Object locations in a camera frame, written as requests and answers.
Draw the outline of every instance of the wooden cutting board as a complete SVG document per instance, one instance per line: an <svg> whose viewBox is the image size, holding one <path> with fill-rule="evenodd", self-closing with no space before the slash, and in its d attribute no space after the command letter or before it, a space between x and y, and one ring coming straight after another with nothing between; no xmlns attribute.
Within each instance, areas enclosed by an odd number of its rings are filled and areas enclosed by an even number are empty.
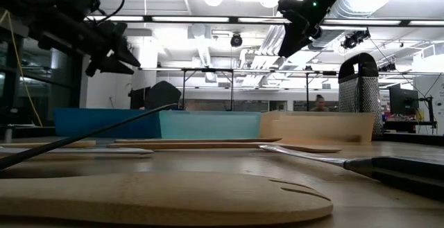
<svg viewBox="0 0 444 228"><path fill-rule="evenodd" d="M49 142L37 143L0 143L4 148L36 148L48 144ZM90 148L96 145L96 141L76 141L64 146L63 148Z"/></svg>
<svg viewBox="0 0 444 228"><path fill-rule="evenodd" d="M262 145L282 146L283 148L297 150L301 152L339 152L340 148L330 146L304 146L288 145L271 142L213 142L213 143L114 143L107 145L107 148L142 148L149 150L159 149L209 149L209 148L258 148Z"/></svg>
<svg viewBox="0 0 444 228"><path fill-rule="evenodd" d="M114 143L221 143L221 142L274 142L282 138L257 139L117 139Z"/></svg>
<svg viewBox="0 0 444 228"><path fill-rule="evenodd" d="M269 225L332 212L312 188L254 175L177 172L1 179L0 215L137 225Z"/></svg>

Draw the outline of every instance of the ceiling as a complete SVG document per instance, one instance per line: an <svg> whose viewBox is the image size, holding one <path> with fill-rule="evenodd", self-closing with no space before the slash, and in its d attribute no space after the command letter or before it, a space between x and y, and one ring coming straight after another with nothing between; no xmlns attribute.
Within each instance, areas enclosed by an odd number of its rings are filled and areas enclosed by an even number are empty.
<svg viewBox="0 0 444 228"><path fill-rule="evenodd" d="M276 16L276 8L266 8L263 5L270 2L264 0L222 0L218 6L210 6L205 0L126 0L126 3L118 15L203 15L203 16ZM372 9L365 17L382 19L412 19L432 18L444 19L444 0L360 0L359 7ZM113 12L121 0L101 0L101 8L108 14ZM168 64L177 61L190 62L193 57L199 56L198 45L188 38L190 24L129 24L129 28L149 28L159 44L158 60ZM232 48L230 36L212 35L207 41L207 47L211 57L225 57L239 59L241 51L251 47L259 47L264 43L270 26L261 25L233 25L210 24L212 30L226 30L230 34L241 33L244 39L243 46ZM402 54L397 56L399 64L411 63L411 54L420 49L410 49L412 46L428 46L430 42L444 40L442 28L369 28L371 38L380 49L376 48L370 40L365 41L357 48L344 52L339 47L343 41L343 35L338 35L332 40L324 51L315 55L316 67L322 69L338 70L342 62L352 56L367 52L377 61L384 56ZM303 61L310 64L311 59Z"/></svg>

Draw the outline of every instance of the blue plastic bin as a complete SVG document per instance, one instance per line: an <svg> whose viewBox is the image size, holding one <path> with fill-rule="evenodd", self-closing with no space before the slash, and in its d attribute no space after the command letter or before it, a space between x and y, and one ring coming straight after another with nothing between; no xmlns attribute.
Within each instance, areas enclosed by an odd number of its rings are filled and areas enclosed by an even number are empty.
<svg viewBox="0 0 444 228"><path fill-rule="evenodd" d="M54 109L55 133L57 136L71 137L91 132L107 125L118 123L141 114L137 109ZM121 127L102 132L95 137L150 139L160 138L159 114L155 113Z"/></svg>
<svg viewBox="0 0 444 228"><path fill-rule="evenodd" d="M259 112L160 112L163 139L253 139L260 121Z"/></svg>

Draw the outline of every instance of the black handle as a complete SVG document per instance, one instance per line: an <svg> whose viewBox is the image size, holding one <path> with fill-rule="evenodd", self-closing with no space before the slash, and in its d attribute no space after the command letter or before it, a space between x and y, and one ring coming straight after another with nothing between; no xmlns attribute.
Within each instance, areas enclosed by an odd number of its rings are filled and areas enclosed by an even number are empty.
<svg viewBox="0 0 444 228"><path fill-rule="evenodd" d="M434 200L444 201L444 164L408 157L350 159L344 168Z"/></svg>

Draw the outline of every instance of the black stick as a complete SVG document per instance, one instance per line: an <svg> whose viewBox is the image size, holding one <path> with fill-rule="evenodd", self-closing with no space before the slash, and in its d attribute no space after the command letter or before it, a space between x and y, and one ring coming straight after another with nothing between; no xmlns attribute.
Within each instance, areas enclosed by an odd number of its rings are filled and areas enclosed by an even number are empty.
<svg viewBox="0 0 444 228"><path fill-rule="evenodd" d="M37 148L32 148L32 149L28 149L28 150L23 151L23 152L19 152L19 153L15 154L15 155L4 157L4 158L0 159L0 170L3 170L3 169L8 168L10 166L14 166L15 164L18 164L18 163L20 163L22 161L25 161L25 160L30 159L32 157L35 157L37 155L41 155L42 153L51 151L53 149L61 148L61 147L65 146L65 145L68 145L68 144L73 143L75 141L80 141L81 139L88 138L88 137L93 136L95 134L98 134L100 132L104 132L104 131L110 130L112 128L119 127L120 125L127 124L127 123L129 123L131 121L135 121L137 119L140 119L142 117L148 116L150 114L154 114L154 113L157 113L157 112L159 112L161 110L168 109L168 108L173 107L175 105L177 105L177 104L174 103L174 104L163 105L161 107L158 107L158 108L152 109L150 111L144 112L143 114L140 114L138 116L134 116L134 117L131 117L129 119L126 119L125 121L122 121L120 123L115 123L115 124L109 125L109 126L107 126L105 128L101 128L101 129L92 131L92 132L87 133L87 134L82 134L82 135L77 136L77 137L68 137L66 139L62 139L62 140L59 140L59 141L54 141L54 142L48 143L46 145L43 145L43 146L40 146L40 147L37 147Z"/></svg>

